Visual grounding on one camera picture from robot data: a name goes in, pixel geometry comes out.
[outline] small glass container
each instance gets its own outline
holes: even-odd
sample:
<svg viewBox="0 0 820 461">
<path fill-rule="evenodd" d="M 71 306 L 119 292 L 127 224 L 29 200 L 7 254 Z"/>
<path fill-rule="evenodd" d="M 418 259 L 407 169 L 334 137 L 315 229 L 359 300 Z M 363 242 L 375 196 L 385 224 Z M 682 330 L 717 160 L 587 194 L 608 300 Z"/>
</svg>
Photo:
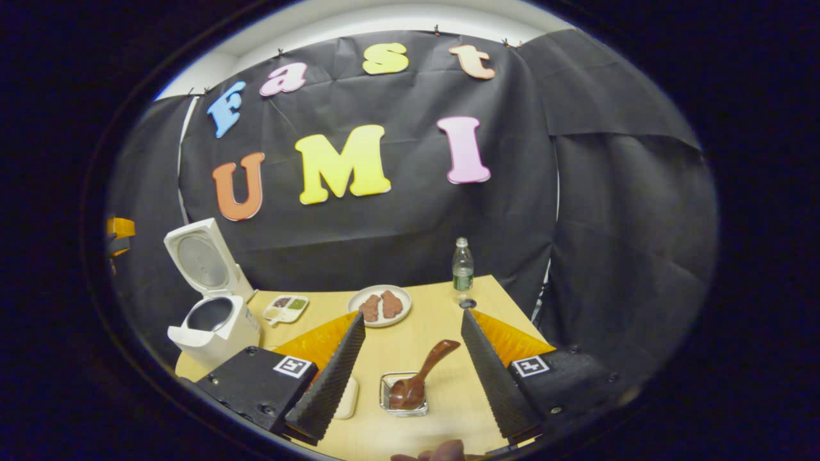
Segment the small glass container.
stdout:
<svg viewBox="0 0 820 461">
<path fill-rule="evenodd" d="M 424 416 L 427 414 L 427 395 L 424 396 L 424 401 L 421 406 L 413 410 L 392 409 L 390 407 L 390 388 L 393 387 L 396 381 L 404 378 L 411 378 L 417 375 L 417 372 L 394 372 L 386 373 L 381 376 L 381 383 L 379 385 L 379 405 L 390 413 L 399 418 L 406 418 L 409 416 Z"/>
</svg>

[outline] bottle label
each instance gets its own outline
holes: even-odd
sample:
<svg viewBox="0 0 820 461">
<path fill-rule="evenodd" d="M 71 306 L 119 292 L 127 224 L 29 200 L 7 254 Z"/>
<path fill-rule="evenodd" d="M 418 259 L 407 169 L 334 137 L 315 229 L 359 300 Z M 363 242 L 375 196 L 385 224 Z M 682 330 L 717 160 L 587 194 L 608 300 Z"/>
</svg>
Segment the bottle label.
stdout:
<svg viewBox="0 0 820 461">
<path fill-rule="evenodd" d="M 467 291 L 472 288 L 472 275 L 453 276 L 453 287 L 458 291 Z"/>
</svg>

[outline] foam letter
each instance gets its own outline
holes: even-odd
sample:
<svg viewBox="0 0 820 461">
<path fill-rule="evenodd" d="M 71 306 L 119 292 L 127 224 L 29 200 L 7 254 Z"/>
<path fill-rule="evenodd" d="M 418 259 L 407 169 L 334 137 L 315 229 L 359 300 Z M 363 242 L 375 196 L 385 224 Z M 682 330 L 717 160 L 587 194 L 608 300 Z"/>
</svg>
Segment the foam letter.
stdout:
<svg viewBox="0 0 820 461">
<path fill-rule="evenodd" d="M 239 120 L 239 113 L 231 112 L 230 109 L 239 109 L 242 105 L 242 97 L 239 96 L 239 91 L 245 87 L 245 82 L 239 81 L 234 83 L 228 91 L 225 91 L 219 99 L 217 99 L 207 109 L 207 113 L 211 114 L 213 120 L 216 122 L 216 137 L 221 138 L 231 126 Z"/>
<path fill-rule="evenodd" d="M 481 164 L 476 142 L 476 127 L 480 122 L 471 116 L 451 116 L 436 125 L 447 134 L 453 168 L 447 179 L 453 184 L 484 182 L 490 178 L 490 169 Z"/>
<path fill-rule="evenodd" d="M 403 53 L 407 48 L 401 43 L 379 43 L 364 50 L 364 58 L 367 61 L 362 63 L 365 72 L 368 74 L 388 74 L 407 69 L 410 61 Z"/>
<path fill-rule="evenodd" d="M 482 59 L 490 59 L 489 54 L 478 51 L 476 47 L 472 45 L 452 47 L 449 51 L 452 54 L 458 55 L 458 63 L 461 64 L 462 69 L 468 73 L 468 75 L 485 80 L 495 77 L 495 71 L 481 65 Z"/>
<path fill-rule="evenodd" d="M 294 62 L 276 69 L 267 77 L 270 80 L 262 85 L 259 94 L 273 96 L 280 91 L 290 93 L 302 88 L 302 85 L 305 84 L 304 75 L 307 68 L 308 66 L 304 62 Z"/>
<path fill-rule="evenodd" d="M 265 160 L 265 154 L 256 152 L 246 155 L 240 162 L 248 177 L 248 199 L 245 203 L 236 203 L 234 198 L 233 173 L 236 163 L 226 163 L 213 171 L 216 202 L 219 203 L 222 216 L 231 221 L 241 221 L 253 217 L 262 207 L 262 175 L 259 172 L 262 160 Z"/>
<path fill-rule="evenodd" d="M 333 194 L 340 199 L 347 189 L 350 173 L 353 195 L 383 194 L 390 190 L 390 181 L 381 169 L 379 139 L 385 129 L 378 125 L 358 126 L 350 132 L 342 153 L 330 145 L 323 135 L 302 138 L 296 143 L 296 150 L 302 153 L 305 190 L 299 201 L 308 205 L 327 200 L 327 190 L 321 187 L 321 177 L 330 186 Z"/>
</svg>

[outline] white wall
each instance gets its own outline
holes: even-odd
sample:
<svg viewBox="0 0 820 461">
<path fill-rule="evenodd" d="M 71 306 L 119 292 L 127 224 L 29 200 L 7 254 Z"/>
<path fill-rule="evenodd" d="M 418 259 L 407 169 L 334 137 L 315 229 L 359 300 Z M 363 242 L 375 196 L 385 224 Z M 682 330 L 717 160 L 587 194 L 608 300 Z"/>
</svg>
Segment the white wall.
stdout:
<svg viewBox="0 0 820 461">
<path fill-rule="evenodd" d="M 231 75 L 285 52 L 346 35 L 384 30 L 439 30 L 517 45 L 572 25 L 529 3 L 514 0 L 306 0 L 256 24 L 203 55 L 157 97 L 201 93 Z"/>
</svg>

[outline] hand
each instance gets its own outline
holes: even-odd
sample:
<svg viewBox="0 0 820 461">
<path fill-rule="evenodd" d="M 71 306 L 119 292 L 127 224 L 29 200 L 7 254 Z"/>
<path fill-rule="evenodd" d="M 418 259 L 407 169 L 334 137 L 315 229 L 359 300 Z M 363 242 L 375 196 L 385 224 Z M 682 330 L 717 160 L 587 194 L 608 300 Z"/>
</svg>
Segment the hand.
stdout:
<svg viewBox="0 0 820 461">
<path fill-rule="evenodd" d="M 477 454 L 464 454 L 464 443 L 460 440 L 447 440 L 442 442 L 435 451 L 422 451 L 418 454 L 418 458 L 406 454 L 394 454 L 390 457 L 390 461 L 473 461 L 483 458 L 484 456 Z"/>
</svg>

